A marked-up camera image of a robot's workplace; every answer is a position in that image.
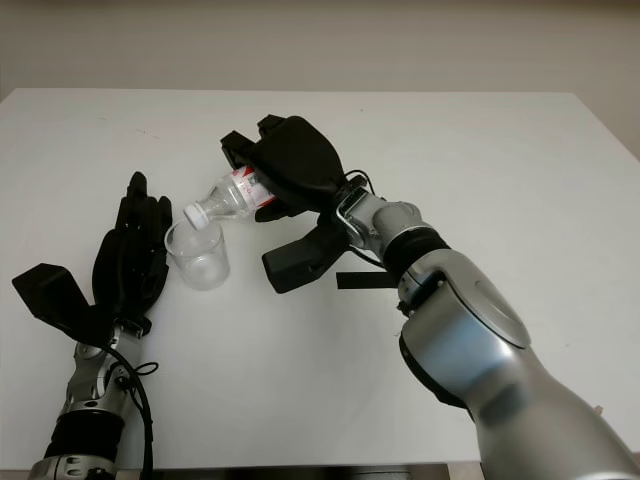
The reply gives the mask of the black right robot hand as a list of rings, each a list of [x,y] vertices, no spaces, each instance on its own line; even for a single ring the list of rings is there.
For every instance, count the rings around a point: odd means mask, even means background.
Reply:
[[[255,221],[266,223],[310,211],[322,213],[347,183],[330,141],[300,116],[268,115],[258,122],[260,139],[237,131],[221,139],[233,169],[249,166],[275,199],[260,207]]]

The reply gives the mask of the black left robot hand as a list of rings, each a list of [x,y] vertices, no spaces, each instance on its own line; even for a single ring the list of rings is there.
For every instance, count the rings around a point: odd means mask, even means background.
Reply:
[[[173,224],[168,197],[147,193],[147,179],[132,175],[121,198],[115,226],[100,245],[92,272],[95,304],[143,336],[152,322],[147,312],[159,299],[167,279],[165,235]]]

